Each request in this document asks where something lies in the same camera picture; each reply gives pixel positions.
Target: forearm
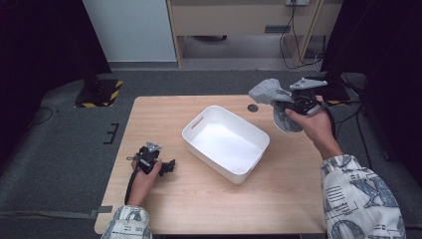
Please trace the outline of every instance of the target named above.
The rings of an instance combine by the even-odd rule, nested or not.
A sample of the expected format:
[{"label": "forearm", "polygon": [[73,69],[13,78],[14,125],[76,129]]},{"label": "forearm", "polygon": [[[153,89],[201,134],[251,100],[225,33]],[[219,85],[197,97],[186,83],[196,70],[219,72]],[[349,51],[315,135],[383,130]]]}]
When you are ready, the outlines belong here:
[{"label": "forearm", "polygon": [[314,140],[314,146],[319,151],[322,160],[343,154],[340,146],[333,137]]}]

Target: gray cloth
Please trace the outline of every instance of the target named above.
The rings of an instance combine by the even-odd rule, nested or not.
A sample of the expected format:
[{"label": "gray cloth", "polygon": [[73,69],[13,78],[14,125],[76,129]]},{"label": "gray cloth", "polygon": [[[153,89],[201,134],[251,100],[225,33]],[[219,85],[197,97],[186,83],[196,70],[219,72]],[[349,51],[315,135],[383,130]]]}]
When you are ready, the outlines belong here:
[{"label": "gray cloth", "polygon": [[301,131],[301,126],[291,120],[285,111],[275,104],[279,102],[292,102],[291,93],[280,86],[277,79],[266,79],[249,91],[249,96],[258,104],[266,104],[274,107],[274,123],[283,132]]}]

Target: gray floor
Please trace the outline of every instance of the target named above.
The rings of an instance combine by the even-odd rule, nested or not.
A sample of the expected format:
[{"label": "gray floor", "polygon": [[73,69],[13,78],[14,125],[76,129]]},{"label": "gray floor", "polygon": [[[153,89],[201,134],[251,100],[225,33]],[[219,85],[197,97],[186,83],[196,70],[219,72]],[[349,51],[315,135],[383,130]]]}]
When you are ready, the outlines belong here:
[{"label": "gray floor", "polygon": [[315,57],[322,52],[322,37],[313,37],[304,63],[299,67],[292,62],[290,52],[281,35],[231,36],[224,41],[220,37],[187,37],[181,68],[176,64],[120,64],[110,63],[113,70],[124,71],[318,71],[320,63]]},{"label": "gray floor", "polygon": [[[74,109],[73,98],[82,82],[48,93],[42,106],[52,110],[52,117],[31,128],[15,154],[9,174],[0,179],[0,211],[88,213],[90,209],[97,209],[136,96],[188,95],[192,92],[198,95],[246,94],[266,78],[287,79],[285,84],[288,86],[300,77],[319,75],[320,62],[314,62],[316,53],[322,49],[321,38],[314,38],[310,44],[309,57],[305,61],[311,65],[298,69],[290,69],[292,59],[285,47],[286,62],[283,60],[280,36],[212,40],[188,38],[181,68],[174,64],[110,63],[114,74],[102,77],[123,80],[123,88],[111,108]],[[359,74],[346,76],[356,83],[362,82]],[[338,107],[332,113],[336,121],[340,121],[353,114],[357,107]],[[48,110],[40,110],[35,120],[49,115]],[[366,143],[370,145],[373,170],[396,195],[405,223],[420,224],[421,187],[400,162],[384,159],[370,121],[365,117],[360,120]],[[103,145],[109,140],[105,132],[112,129],[110,124],[113,122],[120,123],[115,143]],[[343,124],[338,141],[342,149],[354,154],[362,165],[369,165],[354,120]],[[99,238],[94,233],[94,223],[94,220],[3,218],[0,219],[0,238]],[[408,238],[422,238],[418,231],[408,230],[407,233]],[[303,238],[324,237],[303,235]]]}]

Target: white storage box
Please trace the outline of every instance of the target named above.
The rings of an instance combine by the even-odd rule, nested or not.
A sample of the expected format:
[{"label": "white storage box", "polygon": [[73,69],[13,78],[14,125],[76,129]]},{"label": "white storage box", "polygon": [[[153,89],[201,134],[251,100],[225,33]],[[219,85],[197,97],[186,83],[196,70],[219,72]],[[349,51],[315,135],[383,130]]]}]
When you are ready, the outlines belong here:
[{"label": "white storage box", "polygon": [[191,153],[236,184],[245,181],[270,143],[265,132],[217,106],[205,109],[182,135]]}]

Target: patterned sleeve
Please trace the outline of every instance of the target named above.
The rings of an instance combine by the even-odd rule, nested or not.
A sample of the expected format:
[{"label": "patterned sleeve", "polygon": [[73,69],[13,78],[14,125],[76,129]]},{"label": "patterned sleeve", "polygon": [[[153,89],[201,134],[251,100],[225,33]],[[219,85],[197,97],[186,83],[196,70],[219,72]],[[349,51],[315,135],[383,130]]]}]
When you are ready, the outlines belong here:
[{"label": "patterned sleeve", "polygon": [[394,195],[354,156],[325,160],[321,175],[328,238],[406,238]]},{"label": "patterned sleeve", "polygon": [[102,239],[152,239],[148,228],[149,215],[141,207],[122,206],[105,229]]}]

